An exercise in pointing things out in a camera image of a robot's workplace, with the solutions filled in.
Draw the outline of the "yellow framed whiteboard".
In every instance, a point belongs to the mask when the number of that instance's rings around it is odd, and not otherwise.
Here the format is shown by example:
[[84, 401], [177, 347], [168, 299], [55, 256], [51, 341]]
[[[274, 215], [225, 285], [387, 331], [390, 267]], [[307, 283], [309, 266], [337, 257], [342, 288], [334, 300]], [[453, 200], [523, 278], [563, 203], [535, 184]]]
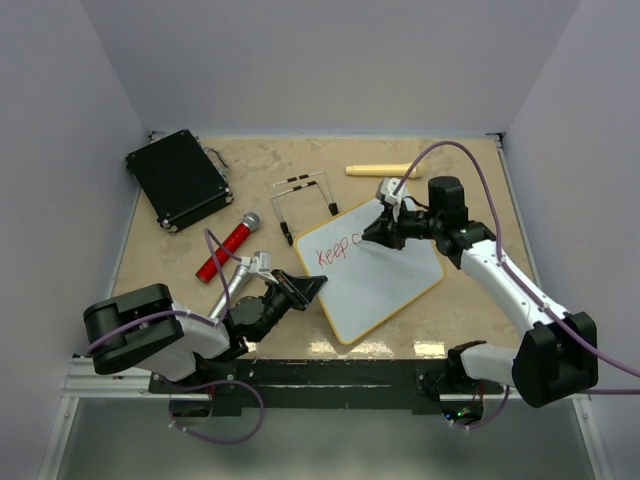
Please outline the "yellow framed whiteboard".
[[328, 278], [319, 300], [343, 345], [357, 342], [444, 278], [428, 241], [409, 240], [401, 251], [367, 241], [354, 243], [381, 213], [379, 201], [370, 199], [294, 240], [307, 275]]

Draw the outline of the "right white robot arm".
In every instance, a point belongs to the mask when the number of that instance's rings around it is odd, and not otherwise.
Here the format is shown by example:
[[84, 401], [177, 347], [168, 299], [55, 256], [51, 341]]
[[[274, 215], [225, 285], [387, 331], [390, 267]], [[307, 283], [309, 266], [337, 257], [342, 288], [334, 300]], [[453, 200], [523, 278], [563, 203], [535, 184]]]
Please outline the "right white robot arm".
[[516, 349], [472, 341], [449, 350], [445, 382], [459, 393], [480, 381], [515, 388], [539, 408], [598, 382], [594, 320], [570, 313], [547, 298], [504, 253], [496, 235], [469, 218], [459, 179], [440, 176], [428, 183], [427, 206], [412, 210], [397, 178], [383, 179], [376, 191], [380, 216], [363, 232], [364, 240], [401, 250], [407, 240], [432, 240], [437, 251], [492, 297], [520, 335]]

